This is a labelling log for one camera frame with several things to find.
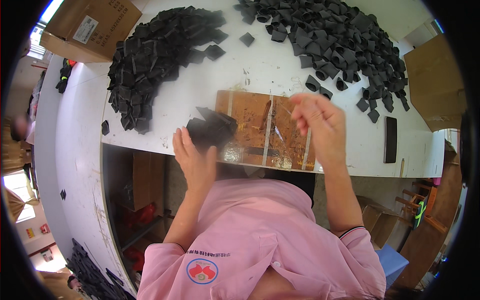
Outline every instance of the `neon yellow strap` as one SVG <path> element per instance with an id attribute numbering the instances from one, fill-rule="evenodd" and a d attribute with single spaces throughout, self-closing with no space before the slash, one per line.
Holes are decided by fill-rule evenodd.
<path id="1" fill-rule="evenodd" d="M 427 207 L 424 206 L 423 201 L 420 201 L 420 202 L 419 202 L 419 205 L 420 205 L 420 207 L 419 207 L 420 213 L 415 216 L 415 219 L 416 219 L 416 221 L 417 221 L 417 227 L 420 225 L 420 218 L 421 218 L 421 216 L 423 215 L 423 212 L 425 212 L 425 209 L 427 209 Z"/>

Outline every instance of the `hand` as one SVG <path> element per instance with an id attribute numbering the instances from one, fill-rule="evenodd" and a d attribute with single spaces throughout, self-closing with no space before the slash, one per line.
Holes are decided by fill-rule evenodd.
<path id="1" fill-rule="evenodd" d="M 292 119 L 297 120 L 301 135 L 312 130 L 311 139 L 315 157 L 325 169 L 344 167 L 345 113 L 323 95 L 295 94 L 290 97 L 295 104 Z"/>
<path id="2" fill-rule="evenodd" d="M 189 191 L 207 196 L 216 177 L 216 147 L 211 146 L 206 156 L 200 155 L 185 127 L 173 134 L 173 152 L 180 164 Z"/>

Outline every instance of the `white table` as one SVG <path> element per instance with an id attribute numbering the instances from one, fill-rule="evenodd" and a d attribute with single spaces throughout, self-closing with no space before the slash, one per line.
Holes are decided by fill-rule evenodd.
<path id="1" fill-rule="evenodd" d="M 180 67 L 180 76 L 176 81 L 163 83 L 154 101 L 151 131 L 145 135 L 133 130 L 125 132 L 120 123 L 120 114 L 115 114 L 110 103 L 106 102 L 104 119 L 109 122 L 110 134 L 102 136 L 102 142 L 173 155 L 172 134 L 175 129 L 186 126 L 193 117 L 200 117 L 196 106 L 214 109 L 217 90 L 241 88 L 248 92 L 284 96 L 310 92 L 304 83 L 309 74 L 315 77 L 314 69 L 300 68 L 300 59 L 293 55 L 288 38 L 284 43 L 271 41 L 263 23 L 255 21 L 248 25 L 242 22 L 240 12 L 232 8 L 236 3 L 235 0 L 151 0 L 147 3 L 139 22 L 148 22 L 158 11 L 173 7 L 193 5 L 208 10 L 222 10 L 227 24 L 220 29 L 229 37 L 219 46 L 226 54 L 216 61 L 205 59 L 199 65 Z M 238 40 L 246 32 L 255 38 L 249 48 Z M 197 48 L 204 50 L 207 46 Z M 401 54 L 412 49 L 409 45 L 398 46 Z M 360 112 L 355 106 L 361 98 L 361 88 L 369 85 L 365 76 L 361 75 L 361 78 L 358 83 L 347 84 L 349 88 L 343 92 L 336 89 L 336 78 L 320 82 L 334 93 L 332 102 L 347 114 L 347 165 L 350 175 L 399 177 L 404 159 L 403 177 L 441 176 L 444 133 L 430 132 L 412 104 L 409 102 L 411 109 L 405 112 L 395 96 L 392 113 L 388 113 L 383 103 L 378 101 L 377 111 L 381 116 L 373 124 L 367 113 Z M 92 88 L 97 84 L 101 82 L 92 81 Z M 385 116 L 398 120 L 397 160 L 394 164 L 383 163 Z M 322 172 L 318 163 L 314 171 Z"/>
<path id="2" fill-rule="evenodd" d="M 36 115 L 36 177 L 48 225 L 65 258 L 76 239 L 102 272 L 108 268 L 136 295 L 113 240 L 103 193 L 100 136 L 110 64 L 77 64 L 61 95 L 55 85 L 62 62 L 53 56 Z"/>

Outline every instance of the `floor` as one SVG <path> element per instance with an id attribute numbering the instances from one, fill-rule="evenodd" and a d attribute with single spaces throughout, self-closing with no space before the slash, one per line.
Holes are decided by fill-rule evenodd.
<path id="1" fill-rule="evenodd" d="M 165 208 L 170 209 L 172 214 L 177 213 L 185 191 L 187 183 L 183 176 L 174 156 L 167 157 L 167 175 L 166 175 L 166 197 Z M 358 196 L 371 198 L 375 202 L 400 213 L 402 204 L 395 201 L 395 197 L 402 197 L 403 189 L 410 189 L 413 178 L 383 178 L 383 177 L 361 177 L 352 176 L 353 191 Z M 326 215 L 326 194 L 324 175 L 317 174 L 315 191 L 313 195 L 313 213 L 317 224 L 329 229 L 328 219 Z M 397 222 L 392 235 L 387 241 L 393 249 L 398 249 L 406 239 L 408 226 L 401 222 Z"/>

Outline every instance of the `pink polo shirt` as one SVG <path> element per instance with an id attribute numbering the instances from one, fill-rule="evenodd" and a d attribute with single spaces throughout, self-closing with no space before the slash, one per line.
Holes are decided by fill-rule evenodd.
<path id="1" fill-rule="evenodd" d="M 137 299 L 246 300 L 268 266 L 315 299 L 383 297 L 385 274 L 364 228 L 340 239 L 315 223 L 312 201 L 277 180 L 214 184 L 184 252 L 152 244 Z"/>

